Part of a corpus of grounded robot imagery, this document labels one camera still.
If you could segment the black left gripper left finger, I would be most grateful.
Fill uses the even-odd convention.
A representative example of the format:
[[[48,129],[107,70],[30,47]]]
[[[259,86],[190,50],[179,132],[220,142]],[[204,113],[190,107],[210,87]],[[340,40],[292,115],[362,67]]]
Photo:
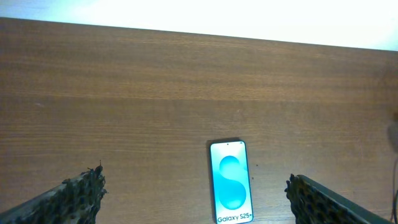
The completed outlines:
[[[103,166],[89,168],[16,207],[1,213],[5,224],[94,224],[108,193]]]

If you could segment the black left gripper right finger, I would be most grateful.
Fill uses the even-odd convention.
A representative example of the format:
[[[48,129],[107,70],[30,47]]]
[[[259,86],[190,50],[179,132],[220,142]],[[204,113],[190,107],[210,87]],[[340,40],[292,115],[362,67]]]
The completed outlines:
[[[300,224],[370,224],[393,223],[366,210],[305,175],[291,174],[284,192],[290,202],[295,222]]]

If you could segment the blue Galaxy smartphone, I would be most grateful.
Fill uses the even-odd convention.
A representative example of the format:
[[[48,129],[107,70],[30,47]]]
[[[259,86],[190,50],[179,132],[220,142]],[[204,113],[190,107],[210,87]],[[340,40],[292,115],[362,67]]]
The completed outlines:
[[[210,144],[215,222],[242,224],[254,220],[246,143]]]

